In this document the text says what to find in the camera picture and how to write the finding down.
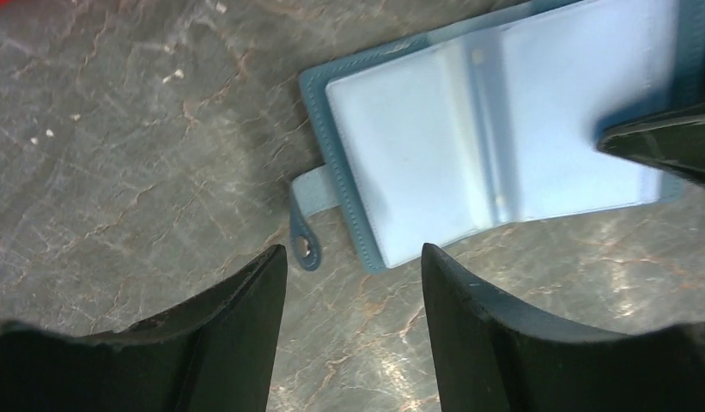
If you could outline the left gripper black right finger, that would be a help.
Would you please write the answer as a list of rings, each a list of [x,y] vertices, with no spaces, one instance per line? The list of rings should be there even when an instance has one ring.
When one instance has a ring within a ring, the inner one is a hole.
[[[433,244],[421,270],[445,411],[705,411],[705,321],[637,335],[580,324]]]

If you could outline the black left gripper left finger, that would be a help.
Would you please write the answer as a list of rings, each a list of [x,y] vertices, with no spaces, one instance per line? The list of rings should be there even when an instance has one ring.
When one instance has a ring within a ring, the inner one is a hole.
[[[0,320],[0,411],[263,411],[287,253],[120,332],[68,336]]]

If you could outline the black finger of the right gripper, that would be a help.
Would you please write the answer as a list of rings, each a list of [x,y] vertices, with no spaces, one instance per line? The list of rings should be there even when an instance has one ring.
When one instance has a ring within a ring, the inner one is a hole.
[[[597,150],[705,189],[705,102],[612,126]]]

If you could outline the blue card holder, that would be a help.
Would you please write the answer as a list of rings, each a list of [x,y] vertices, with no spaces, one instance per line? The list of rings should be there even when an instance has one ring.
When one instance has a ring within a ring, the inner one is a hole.
[[[324,164],[297,177],[290,238],[343,211],[364,268],[514,222],[661,203],[681,183],[596,148],[604,130],[693,104],[705,1],[528,1],[301,73]]]

